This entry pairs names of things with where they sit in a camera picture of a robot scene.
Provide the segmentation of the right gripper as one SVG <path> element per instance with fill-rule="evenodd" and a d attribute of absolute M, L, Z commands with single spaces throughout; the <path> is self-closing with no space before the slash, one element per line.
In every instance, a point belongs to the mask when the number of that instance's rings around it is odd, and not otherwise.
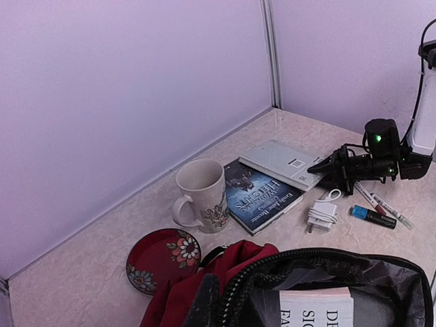
<path fill-rule="evenodd" d="M 344 144 L 339 149 L 334 150 L 329 157 L 309 167 L 307 172 L 310 174 L 329 174 L 334 185 L 344 196 L 352 196 L 354 194 L 354 180 L 349 171 L 351 167 L 349 159 L 348 146 Z"/>

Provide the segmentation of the thin grey booklet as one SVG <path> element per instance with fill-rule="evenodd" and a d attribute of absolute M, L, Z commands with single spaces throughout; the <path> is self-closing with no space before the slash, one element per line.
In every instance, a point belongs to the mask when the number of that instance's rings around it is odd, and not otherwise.
<path fill-rule="evenodd" d="M 278 140 L 268 140 L 242 154 L 239 162 L 302 191 L 313 189 L 325 174 L 311 174 L 308 169 L 324 158 L 305 149 Z"/>

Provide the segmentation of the blue Wuthering Heights book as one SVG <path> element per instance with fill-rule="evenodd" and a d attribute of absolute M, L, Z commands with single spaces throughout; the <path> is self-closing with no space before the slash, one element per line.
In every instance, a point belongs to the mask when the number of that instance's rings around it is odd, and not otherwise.
<path fill-rule="evenodd" d="M 231 216 L 254 236 L 299 204 L 304 192 L 239 160 L 224 166 Z"/>

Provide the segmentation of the white Designer Fate book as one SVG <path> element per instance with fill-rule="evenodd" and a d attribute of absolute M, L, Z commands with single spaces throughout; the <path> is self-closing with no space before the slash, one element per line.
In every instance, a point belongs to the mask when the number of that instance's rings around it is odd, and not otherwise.
<path fill-rule="evenodd" d="M 347 287 L 279 292 L 282 326 L 354 325 L 354 299 Z"/>

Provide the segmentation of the red backpack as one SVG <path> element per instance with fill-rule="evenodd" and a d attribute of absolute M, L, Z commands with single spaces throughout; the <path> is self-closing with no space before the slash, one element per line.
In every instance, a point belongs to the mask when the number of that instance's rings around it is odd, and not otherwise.
<path fill-rule="evenodd" d="M 279 294 L 347 287 L 355 326 L 432 326 L 423 269 L 391 255 L 333 248 L 279 251 L 241 240 L 213 249 L 199 271 L 170 281 L 151 299 L 143 326 L 279 326 Z"/>

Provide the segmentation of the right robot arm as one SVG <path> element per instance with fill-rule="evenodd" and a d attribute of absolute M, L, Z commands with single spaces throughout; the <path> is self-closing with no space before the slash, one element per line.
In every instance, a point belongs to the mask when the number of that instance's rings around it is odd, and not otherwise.
<path fill-rule="evenodd" d="M 324 160 L 309 167 L 310 174 L 323 174 L 350 196 L 360 181 L 396 177 L 417 180 L 426 175 L 435 150 L 435 40 L 425 41 L 425 26 L 418 47 L 420 81 L 410 124 L 401 138 L 395 120 L 372 119 L 364 126 L 362 144 L 343 144 Z"/>

